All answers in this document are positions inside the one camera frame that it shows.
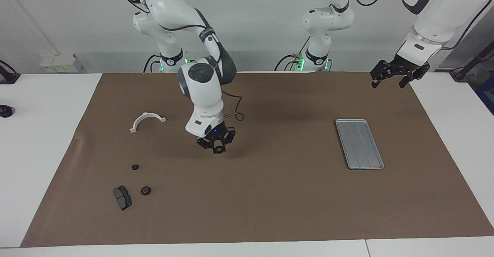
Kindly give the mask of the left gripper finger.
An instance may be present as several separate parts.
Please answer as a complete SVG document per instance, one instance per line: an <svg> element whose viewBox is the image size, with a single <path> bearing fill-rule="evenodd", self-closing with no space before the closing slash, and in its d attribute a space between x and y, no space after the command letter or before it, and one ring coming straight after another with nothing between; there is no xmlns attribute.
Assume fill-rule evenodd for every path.
<svg viewBox="0 0 494 257"><path fill-rule="evenodd" d="M377 88L381 81L394 76L395 71L396 65L393 62L388 63L385 60L380 60L370 72L372 88Z"/></svg>
<svg viewBox="0 0 494 257"><path fill-rule="evenodd" d="M413 71L411 69L402 68L401 72L403 72L404 77L400 80L400 88L404 88L411 81L422 79L423 76L429 71L429 69L429 63L425 63L424 65Z"/></svg>

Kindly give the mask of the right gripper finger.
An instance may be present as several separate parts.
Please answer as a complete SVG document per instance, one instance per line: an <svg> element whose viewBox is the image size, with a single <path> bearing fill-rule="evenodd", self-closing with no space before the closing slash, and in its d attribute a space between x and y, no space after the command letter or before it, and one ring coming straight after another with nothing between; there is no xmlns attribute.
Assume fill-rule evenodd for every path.
<svg viewBox="0 0 494 257"><path fill-rule="evenodd" d="M202 148L208 150L212 150L213 153L217 153L216 152L216 149L215 149L215 142L216 142L216 139L213 137L211 139L207 138L206 136L205 137L197 137L196 138L196 143L199 144Z"/></svg>
<svg viewBox="0 0 494 257"><path fill-rule="evenodd" d="M226 132L224 136L221 138L221 143L224 152L227 150L227 145L233 142L233 138L235 137L235 134L236 134L235 128L226 128Z"/></svg>

